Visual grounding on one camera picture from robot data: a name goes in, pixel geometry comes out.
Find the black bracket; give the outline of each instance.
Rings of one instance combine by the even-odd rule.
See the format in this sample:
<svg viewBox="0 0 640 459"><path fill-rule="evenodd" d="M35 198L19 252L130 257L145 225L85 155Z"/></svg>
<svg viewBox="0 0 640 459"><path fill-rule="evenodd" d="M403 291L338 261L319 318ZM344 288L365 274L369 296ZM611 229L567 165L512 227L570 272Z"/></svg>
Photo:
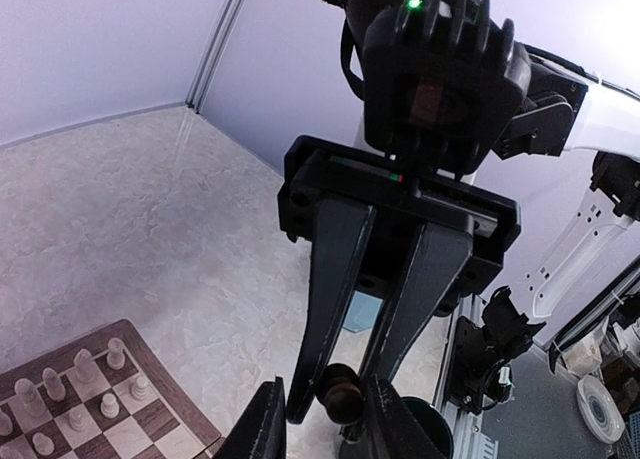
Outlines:
<svg viewBox="0 0 640 459"><path fill-rule="evenodd" d="M591 190L600 189L615 204L614 214L640 221L640 163L599 152L593 161Z"/></svg>
<svg viewBox="0 0 640 459"><path fill-rule="evenodd" d="M500 368L528 351L533 336L545 326L529 324L525 314L518 314L510 295L508 287L494 292L482 313L483 327L466 317L458 319L445 399L464 411L480 414L485 396L494 404L504 400L504 388L498 385Z"/></svg>
<svg viewBox="0 0 640 459"><path fill-rule="evenodd" d="M503 160L518 154L560 156L589 89L541 58L532 55L531 60L527 98L493 145Z"/></svg>

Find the marble countertop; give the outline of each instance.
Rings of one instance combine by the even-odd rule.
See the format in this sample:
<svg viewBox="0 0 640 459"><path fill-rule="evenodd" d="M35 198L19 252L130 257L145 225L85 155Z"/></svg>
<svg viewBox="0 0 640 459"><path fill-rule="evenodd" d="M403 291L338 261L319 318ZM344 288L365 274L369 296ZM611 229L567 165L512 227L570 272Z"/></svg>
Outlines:
<svg viewBox="0 0 640 459"><path fill-rule="evenodd" d="M228 434L257 386L291 379L306 317L309 244L278 228L282 179L186 108L111 119L0 151L0 371L129 319ZM429 399L446 321L396 380ZM334 355L357 366L367 334ZM314 404L289 457L331 457Z"/></svg>

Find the white chess piece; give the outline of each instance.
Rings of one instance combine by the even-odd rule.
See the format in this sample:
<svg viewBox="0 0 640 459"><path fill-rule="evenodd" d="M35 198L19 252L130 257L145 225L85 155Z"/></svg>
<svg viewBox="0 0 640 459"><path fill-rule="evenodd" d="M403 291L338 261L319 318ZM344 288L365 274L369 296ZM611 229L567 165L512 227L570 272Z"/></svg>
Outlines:
<svg viewBox="0 0 640 459"><path fill-rule="evenodd" d="M60 376L50 367L47 367L42 371L42 381L44 382L44 387L47 390L47 395L52 400L60 402L67 396L67 391L64 388L64 384L62 384Z"/></svg>
<svg viewBox="0 0 640 459"><path fill-rule="evenodd" d="M14 390L30 416L40 417L45 413L47 406L45 406L35 384L29 379L18 379Z"/></svg>
<svg viewBox="0 0 640 459"><path fill-rule="evenodd" d="M117 337L109 339L109 353L107 354L107 364L115 371L124 367L126 357L124 355L124 342Z"/></svg>
<svg viewBox="0 0 640 459"><path fill-rule="evenodd" d="M145 376L136 377L131 384L131 396L138 401L144 401L149 396L149 379Z"/></svg>
<svg viewBox="0 0 640 459"><path fill-rule="evenodd" d="M55 451L55 446L50 437L45 436L41 432L33 435L33 448L41 456L50 456Z"/></svg>
<svg viewBox="0 0 640 459"><path fill-rule="evenodd" d="M96 363L91 357L91 353L86 349L81 349L73 359L76 368L76 377L80 382L89 384L96 378Z"/></svg>
<svg viewBox="0 0 640 459"><path fill-rule="evenodd" d="M0 436L7 437L13 432L13 422L8 414L0 411Z"/></svg>
<svg viewBox="0 0 640 459"><path fill-rule="evenodd" d="M84 431L86 423L84 420L84 414L82 414L80 409L71 409L71 411L69 411L69 425L71 426L71 429L76 432Z"/></svg>
<svg viewBox="0 0 640 459"><path fill-rule="evenodd" d="M108 419L115 419L120 412L120 405L116 400L116 396L111 393L107 393L102 396L102 403L100 404L100 411L102 415Z"/></svg>
<svg viewBox="0 0 640 459"><path fill-rule="evenodd" d="M24 456L9 446L0 447L0 459L24 459Z"/></svg>

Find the dark square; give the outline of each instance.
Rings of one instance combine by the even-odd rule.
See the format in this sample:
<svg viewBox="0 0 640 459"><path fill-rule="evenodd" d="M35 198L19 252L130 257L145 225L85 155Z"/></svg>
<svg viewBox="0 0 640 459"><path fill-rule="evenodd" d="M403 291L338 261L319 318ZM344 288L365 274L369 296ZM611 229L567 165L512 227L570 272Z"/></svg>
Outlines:
<svg viewBox="0 0 640 459"><path fill-rule="evenodd" d="M67 375L64 374L60 376L60 379L62 380L62 385L67 391L67 395L60 402L56 402L49 397L49 394L47 394L47 389L44 387L44 385L38 388L42 399L44 399L44 403L47 405L47 409L49 409L49 412L51 412L51 415L53 417L58 417L59 415L67 412L72 407L79 406L82 403L82 401L78 397L78 393L71 385L71 382L69 381Z"/></svg>
<svg viewBox="0 0 640 459"><path fill-rule="evenodd" d="M116 384L120 384L122 381L129 379L131 376L135 375L138 372L138 369L133 364L133 361L129 357L129 354L127 354L126 351L124 354L127 359L124 361L124 366L122 367L122 369L118 371L114 371L109 367L109 364L107 363L107 354L103 354L98 359L96 359L96 364L98 364L98 367L104 374L104 377L107 378L107 381L109 381L109 384L111 384L111 387L115 386Z"/></svg>
<svg viewBox="0 0 640 459"><path fill-rule="evenodd" d="M118 412L118 415L113 419L104 417L104 415L102 415L102 411L100 411L100 404L102 403L102 397L108 393L111 393L114 396L116 396L116 401L118 401L118 405L120 406L120 411ZM93 417L93 420L96 421L96 424L98 424L98 427L102 432L105 432L111 429L113 426L124 421L127 417L129 417L129 412L127 411L126 407L122 405L122 402L120 402L120 398L113 392L112 389L109 389L108 391L104 391L102 394L98 394L96 397L92 397L87 402L85 402L84 405L89 411L89 414L91 414L91 417Z"/></svg>
<svg viewBox="0 0 640 459"><path fill-rule="evenodd" d="M150 446L135 456L133 459L165 459L156 446Z"/></svg>
<svg viewBox="0 0 640 459"><path fill-rule="evenodd" d="M50 454L48 456L42 456L38 454L38 452L36 451L36 448L33 447L33 436L38 432L41 432L42 434L44 434L45 436L47 436L49 439L53 441L53 445L54 445L53 454ZM58 425L55 423L55 421L49 421L41 425L37 429L34 429L33 431L29 431L27 434L25 434L25 436L27 438L27 441L29 441L29 445L31 445L33 452L35 452L36 456L38 456L38 458L40 459L42 458L56 459L58 457L64 456L67 452L71 452L71 446L69 445L65 437L62 435L62 432L60 432L60 429L58 428Z"/></svg>
<svg viewBox="0 0 640 459"><path fill-rule="evenodd" d="M102 434L85 442L73 452L78 459L120 459L116 450Z"/></svg>
<svg viewBox="0 0 640 459"><path fill-rule="evenodd" d="M222 444L224 444L224 439L221 437L216 442L214 442L212 446L207 448L207 452L212 456L215 456L222 447Z"/></svg>
<svg viewBox="0 0 640 459"><path fill-rule="evenodd" d="M153 442L166 436L180 425L160 399L156 399L140 409L133 415L133 418Z"/></svg>
<svg viewBox="0 0 640 459"><path fill-rule="evenodd" d="M0 436L0 446L6 444L9 441L13 441L16 437L22 435L22 429L18 425L18 421L16 421L16 416L13 415L13 411L9 407L9 404L3 404L0 406L2 412L7 414L11 418L11 422L13 422L13 431L7 437Z"/></svg>

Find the chessboard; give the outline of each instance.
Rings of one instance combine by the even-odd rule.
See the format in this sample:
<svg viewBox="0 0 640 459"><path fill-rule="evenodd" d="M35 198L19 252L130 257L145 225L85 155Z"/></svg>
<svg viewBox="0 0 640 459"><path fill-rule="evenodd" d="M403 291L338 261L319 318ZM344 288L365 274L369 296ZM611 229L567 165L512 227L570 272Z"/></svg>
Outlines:
<svg viewBox="0 0 640 459"><path fill-rule="evenodd" d="M107 344L112 338L124 344L125 362L119 369L107 362ZM82 349L91 353L93 366L97 366L88 384L78 380L79 371L74 366ZM45 368L54 369L65 387L65 397L59 402L47 393L42 377ZM142 400L132 395L132 385L140 376L148 380ZM35 384L46 405L37 417L29 413L14 390L22 378ZM113 418L101 410L105 394L113 394L118 403ZM0 410L13 425L9 435L0 435L0 447L18 451L24 459L206 459L213 457L222 444L220 432L126 320L0 375ZM70 426L71 414L83 417L80 432ZM33 443L34 436L43 434L54 445L53 452L46 456L37 452Z"/></svg>

